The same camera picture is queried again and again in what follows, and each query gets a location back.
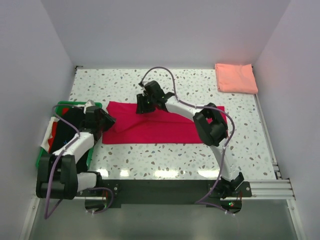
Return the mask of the crimson red t-shirt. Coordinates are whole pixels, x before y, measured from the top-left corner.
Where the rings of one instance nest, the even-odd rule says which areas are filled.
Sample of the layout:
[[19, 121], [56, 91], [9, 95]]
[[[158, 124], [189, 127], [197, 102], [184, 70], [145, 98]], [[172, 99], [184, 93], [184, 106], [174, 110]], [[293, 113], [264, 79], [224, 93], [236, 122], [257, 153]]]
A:
[[137, 114], [136, 103], [109, 102], [107, 112], [115, 124], [102, 135], [105, 145], [201, 144], [195, 124], [176, 113], [156, 109]]

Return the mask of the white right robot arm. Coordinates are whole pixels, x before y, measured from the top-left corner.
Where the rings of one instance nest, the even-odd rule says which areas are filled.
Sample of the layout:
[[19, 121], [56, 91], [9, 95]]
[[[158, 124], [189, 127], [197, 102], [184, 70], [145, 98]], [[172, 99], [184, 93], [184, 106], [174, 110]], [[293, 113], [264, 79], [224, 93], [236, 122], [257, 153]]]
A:
[[210, 147], [218, 162], [220, 172], [217, 177], [218, 183], [214, 186], [227, 196], [235, 196], [241, 190], [244, 177], [228, 149], [234, 131], [228, 133], [228, 124], [223, 118], [226, 113], [213, 103], [197, 106], [183, 102], [174, 93], [165, 93], [155, 80], [139, 85], [143, 88], [143, 93], [136, 96], [136, 113], [146, 114], [159, 109], [191, 120], [201, 142]]

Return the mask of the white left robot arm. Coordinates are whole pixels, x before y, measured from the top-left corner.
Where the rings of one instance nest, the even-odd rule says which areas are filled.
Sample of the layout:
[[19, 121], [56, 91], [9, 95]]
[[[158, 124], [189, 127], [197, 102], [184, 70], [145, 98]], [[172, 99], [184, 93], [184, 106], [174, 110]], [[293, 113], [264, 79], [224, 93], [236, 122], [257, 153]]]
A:
[[92, 196], [99, 196], [104, 190], [102, 176], [98, 172], [77, 172], [78, 161], [94, 147], [103, 133], [116, 123], [116, 119], [102, 108], [72, 106], [83, 114], [76, 127], [59, 115], [59, 122], [75, 130], [74, 136], [53, 153], [43, 155], [38, 162], [36, 196], [44, 199], [72, 200], [77, 193], [86, 190]]

